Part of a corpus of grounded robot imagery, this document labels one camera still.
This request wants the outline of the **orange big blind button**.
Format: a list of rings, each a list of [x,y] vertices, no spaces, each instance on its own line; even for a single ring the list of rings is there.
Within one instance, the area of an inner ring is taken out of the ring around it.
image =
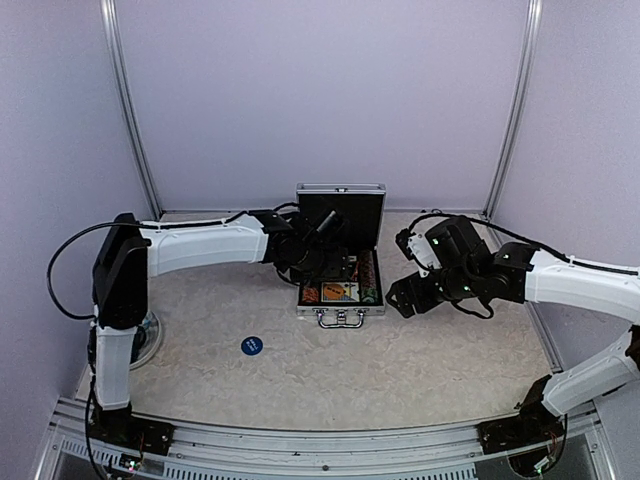
[[[343,301],[346,293],[341,283],[324,283],[322,286],[324,301]]]

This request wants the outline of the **blue playing card deck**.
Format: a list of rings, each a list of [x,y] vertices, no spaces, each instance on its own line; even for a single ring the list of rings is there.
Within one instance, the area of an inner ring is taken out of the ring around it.
[[[324,283],[341,283],[347,293],[343,301],[324,301],[322,286]],[[321,285],[321,301],[324,303],[358,303],[360,301],[359,285],[355,282],[323,282]]]

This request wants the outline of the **green poker chip stack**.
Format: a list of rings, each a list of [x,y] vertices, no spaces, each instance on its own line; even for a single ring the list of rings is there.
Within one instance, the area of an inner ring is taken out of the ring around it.
[[[365,304],[376,304],[378,299],[378,291],[375,288],[365,288],[360,294],[360,301]]]

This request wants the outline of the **aluminium poker case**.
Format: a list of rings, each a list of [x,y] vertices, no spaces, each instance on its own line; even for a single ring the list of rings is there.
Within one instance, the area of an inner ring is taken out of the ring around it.
[[[320,328],[358,329],[364,320],[385,313],[381,274],[378,260],[378,241],[386,199],[386,187],[381,183],[322,184],[300,183],[296,190],[301,213],[313,221],[316,227],[329,236],[335,247],[343,247],[349,254],[349,277],[343,281],[314,281],[299,288],[297,314],[314,316]],[[324,303],[305,305],[301,303],[305,286],[318,286],[323,282],[355,282],[359,285],[358,255],[362,250],[371,250],[374,257],[378,302],[376,304]]]

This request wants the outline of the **blue small blind button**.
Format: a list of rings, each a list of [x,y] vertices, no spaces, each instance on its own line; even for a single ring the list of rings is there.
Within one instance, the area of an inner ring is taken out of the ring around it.
[[[258,355],[264,348],[263,341],[257,336],[249,336],[242,340],[241,351],[247,356]]]

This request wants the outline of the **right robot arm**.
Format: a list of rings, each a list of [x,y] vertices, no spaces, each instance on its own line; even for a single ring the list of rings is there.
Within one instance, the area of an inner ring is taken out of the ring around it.
[[[513,303],[551,303],[622,318],[629,329],[609,347],[577,366],[537,381],[511,426],[523,444],[535,442],[574,407],[639,378],[639,272],[631,267],[589,263],[513,235],[493,252],[476,231],[479,221],[464,215],[436,214],[438,224],[424,233],[401,230],[396,244],[418,271],[395,281],[386,301],[402,317],[427,313],[448,303],[476,299],[494,315],[495,299]]]

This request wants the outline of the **right chip row in case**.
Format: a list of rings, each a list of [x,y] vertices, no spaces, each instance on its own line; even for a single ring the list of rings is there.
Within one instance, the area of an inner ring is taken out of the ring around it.
[[[358,279],[363,294],[371,295],[377,288],[373,252],[362,250],[358,255]]]

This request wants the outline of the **left chip row in case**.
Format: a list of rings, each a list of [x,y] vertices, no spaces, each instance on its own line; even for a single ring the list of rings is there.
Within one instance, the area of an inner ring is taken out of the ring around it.
[[[318,286],[305,286],[302,289],[301,303],[305,305],[318,304],[321,301],[321,290]]]

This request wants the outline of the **clear round tray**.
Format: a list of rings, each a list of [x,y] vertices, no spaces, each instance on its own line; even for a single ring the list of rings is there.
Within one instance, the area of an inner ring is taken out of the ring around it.
[[[149,311],[134,336],[130,369],[135,370],[147,364],[159,350],[163,338],[162,323],[152,311]]]

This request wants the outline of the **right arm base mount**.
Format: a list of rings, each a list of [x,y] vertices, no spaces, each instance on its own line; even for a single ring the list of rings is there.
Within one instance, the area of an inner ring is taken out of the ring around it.
[[[551,376],[546,375],[532,384],[517,414],[477,425],[484,454],[522,448],[551,440],[553,435],[562,437],[565,434],[561,416],[551,413],[542,404],[543,391],[550,379]]]

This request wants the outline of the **front aluminium frame rail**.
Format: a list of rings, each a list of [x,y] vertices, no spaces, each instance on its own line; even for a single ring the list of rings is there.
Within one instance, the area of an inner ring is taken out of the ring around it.
[[[63,460],[87,461],[84,403],[61,398],[45,434],[32,479],[54,479]],[[485,454],[476,425],[387,430],[305,432],[224,427],[138,414],[171,423],[166,456],[144,453],[140,471],[126,479],[472,479],[487,463],[509,465],[512,452]],[[595,407],[569,417],[561,460],[543,479],[621,479]]]

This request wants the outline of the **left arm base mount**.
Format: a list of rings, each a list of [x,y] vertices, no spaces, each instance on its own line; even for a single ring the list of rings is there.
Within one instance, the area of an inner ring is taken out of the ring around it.
[[[95,406],[89,417],[89,437],[142,453],[167,456],[175,426],[165,421],[136,416],[132,406],[105,410]]]

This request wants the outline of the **right rear aluminium post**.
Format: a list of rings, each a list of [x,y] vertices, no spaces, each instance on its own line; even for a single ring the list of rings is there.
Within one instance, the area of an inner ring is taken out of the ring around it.
[[[498,164],[485,202],[483,214],[493,219],[499,207],[501,196],[506,186],[508,172],[513,160],[519,129],[525,111],[527,94],[534,68],[536,47],[542,20],[543,1],[530,0],[528,2],[523,43],[516,75],[516,83],[506,130],[500,147]]]

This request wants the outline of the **aluminium post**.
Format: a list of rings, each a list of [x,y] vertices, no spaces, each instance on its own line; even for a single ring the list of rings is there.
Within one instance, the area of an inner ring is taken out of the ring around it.
[[[134,164],[151,215],[158,220],[163,215],[160,197],[153,179],[151,168],[143,145],[139,122],[135,112],[133,96],[131,93],[124,49],[119,30],[117,3],[114,0],[101,0],[100,10],[105,30],[105,37],[112,68],[115,76],[115,84],[124,117],[126,133],[131,145]]]
[[[516,75],[516,83],[506,130],[500,147],[498,164],[485,202],[483,214],[493,219],[499,207],[501,196],[506,186],[508,172],[513,160],[519,129],[525,111],[527,94],[534,68],[536,47],[542,20],[543,1],[530,0],[528,2],[523,43]]]

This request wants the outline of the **left rear aluminium post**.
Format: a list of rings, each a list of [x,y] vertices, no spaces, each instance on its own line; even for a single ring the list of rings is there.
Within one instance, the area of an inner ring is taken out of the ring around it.
[[[135,112],[133,96],[131,93],[124,49],[119,30],[117,3],[114,0],[101,0],[100,10],[105,30],[105,37],[112,68],[115,76],[115,84],[124,117],[126,133],[131,145],[134,164],[151,215],[158,220],[163,215],[160,197],[153,179],[151,168],[143,145],[139,122]]]

